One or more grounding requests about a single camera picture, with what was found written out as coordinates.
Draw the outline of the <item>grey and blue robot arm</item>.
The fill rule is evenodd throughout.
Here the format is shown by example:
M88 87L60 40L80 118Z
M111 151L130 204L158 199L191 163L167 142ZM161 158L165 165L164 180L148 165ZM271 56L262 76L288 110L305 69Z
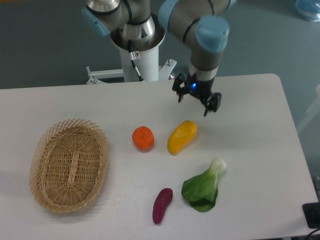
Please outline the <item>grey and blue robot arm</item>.
M221 14L231 0L166 0L152 13L149 0L88 0L82 15L100 36L110 36L118 48L126 82L168 80L175 62L159 65L159 46L166 33L190 48L187 75L179 74L173 91L180 100L191 95L205 112L216 112L222 95L212 92L230 27Z

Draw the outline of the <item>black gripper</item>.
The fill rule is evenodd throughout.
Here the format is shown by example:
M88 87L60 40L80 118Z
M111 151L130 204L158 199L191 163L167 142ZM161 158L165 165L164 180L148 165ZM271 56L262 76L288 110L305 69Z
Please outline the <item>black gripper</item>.
M174 79L172 90L176 92L179 103L183 100L185 94L199 99L205 106L203 115L206 117L209 112L217 112L222 101L222 94L220 92L212 93L214 80L215 78L207 81L198 80L196 73L193 75L189 73L187 79L185 79L183 74L180 73Z

